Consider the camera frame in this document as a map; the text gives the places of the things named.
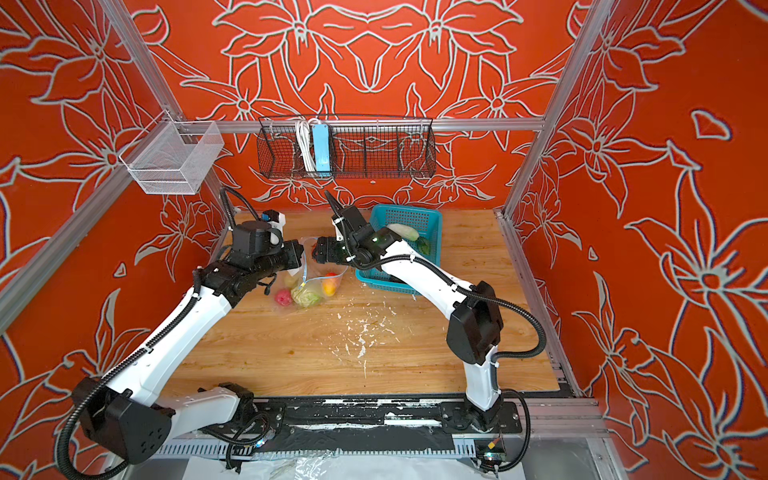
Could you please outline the yellow mango toy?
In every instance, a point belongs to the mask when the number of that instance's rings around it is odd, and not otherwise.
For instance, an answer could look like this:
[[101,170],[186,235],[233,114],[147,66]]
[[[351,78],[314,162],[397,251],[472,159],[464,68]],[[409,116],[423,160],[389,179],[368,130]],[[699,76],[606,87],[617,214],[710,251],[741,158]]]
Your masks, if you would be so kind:
[[296,274],[287,274],[284,277],[283,284],[284,287],[287,289],[294,289],[297,285],[301,283],[302,276],[299,273]]

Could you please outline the clear zip top bag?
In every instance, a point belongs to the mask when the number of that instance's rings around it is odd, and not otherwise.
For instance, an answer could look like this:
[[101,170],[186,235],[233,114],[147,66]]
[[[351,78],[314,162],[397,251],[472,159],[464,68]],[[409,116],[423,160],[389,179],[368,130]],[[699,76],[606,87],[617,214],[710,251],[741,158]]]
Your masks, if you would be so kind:
[[[329,274],[337,274],[341,277],[340,285],[337,290],[337,293],[339,292],[341,288],[341,283],[343,280],[344,274],[348,270],[348,266],[345,265],[334,265],[334,264],[318,264],[313,260],[312,252],[313,247],[316,243],[318,237],[303,237],[300,239],[300,243],[304,246],[304,256],[303,256],[303,265],[302,268],[296,272],[299,273],[302,276],[301,283],[299,285],[309,285],[313,287],[318,293],[321,293],[323,295],[322,289],[321,289],[321,280],[329,275]],[[275,293],[280,289],[285,289],[283,280],[284,277],[287,274],[296,274],[296,273],[290,273],[288,271],[280,272],[277,276],[277,281],[275,283],[274,288],[272,289],[271,297],[274,301],[274,295]],[[324,303],[326,300],[329,300],[333,297],[327,298],[325,297]],[[295,303],[293,303],[290,306],[287,307],[296,307],[301,308]]]

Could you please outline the red apple toy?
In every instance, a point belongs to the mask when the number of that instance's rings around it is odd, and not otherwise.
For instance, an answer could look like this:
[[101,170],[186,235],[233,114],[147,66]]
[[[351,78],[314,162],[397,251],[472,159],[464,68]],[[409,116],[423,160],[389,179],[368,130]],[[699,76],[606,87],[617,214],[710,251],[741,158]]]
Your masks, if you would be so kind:
[[287,307],[294,303],[290,289],[280,289],[274,295],[274,301],[281,307]]

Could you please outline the green cabbage toy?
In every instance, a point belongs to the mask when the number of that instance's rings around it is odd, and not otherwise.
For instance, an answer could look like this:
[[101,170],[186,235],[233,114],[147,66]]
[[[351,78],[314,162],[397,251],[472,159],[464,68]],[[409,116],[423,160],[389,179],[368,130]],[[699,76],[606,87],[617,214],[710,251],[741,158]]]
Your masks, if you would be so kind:
[[301,308],[311,308],[322,303],[325,297],[309,285],[299,285],[291,290],[293,302]]

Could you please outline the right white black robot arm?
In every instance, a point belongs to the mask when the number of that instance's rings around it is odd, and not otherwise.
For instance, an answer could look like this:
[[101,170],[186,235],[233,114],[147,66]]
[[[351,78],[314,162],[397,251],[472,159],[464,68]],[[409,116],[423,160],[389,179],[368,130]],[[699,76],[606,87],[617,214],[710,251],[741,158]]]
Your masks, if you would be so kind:
[[[322,237],[312,257],[319,263],[350,265],[359,271],[380,270],[405,283],[430,301],[448,320],[446,342],[463,362],[465,398],[480,413],[493,412],[502,403],[498,361],[528,359],[541,354],[546,333],[529,311],[500,299],[490,284],[477,284],[453,276],[421,255],[411,242],[388,227],[376,230],[353,205],[342,205],[326,191],[336,237]],[[537,343],[522,351],[501,351],[505,308],[525,319],[536,332]]]

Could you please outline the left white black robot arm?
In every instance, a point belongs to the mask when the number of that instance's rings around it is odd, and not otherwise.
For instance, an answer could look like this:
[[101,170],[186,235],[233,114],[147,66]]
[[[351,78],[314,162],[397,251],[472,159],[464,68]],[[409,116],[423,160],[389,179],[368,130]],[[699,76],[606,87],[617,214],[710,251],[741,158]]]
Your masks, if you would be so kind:
[[65,478],[88,476],[70,453],[77,429],[120,458],[118,465],[100,473],[102,479],[145,462],[167,441],[193,431],[219,439],[229,451],[254,446],[269,434],[269,415],[255,406],[253,393],[238,384],[161,396],[202,337],[248,293],[258,287],[271,290],[280,272],[302,265],[303,245],[283,236],[284,214],[252,210],[251,220],[239,223],[230,201],[237,194],[230,187],[219,193],[232,240],[228,252],[194,271],[193,285],[180,304],[132,353],[73,390],[73,410],[54,449],[56,467]]

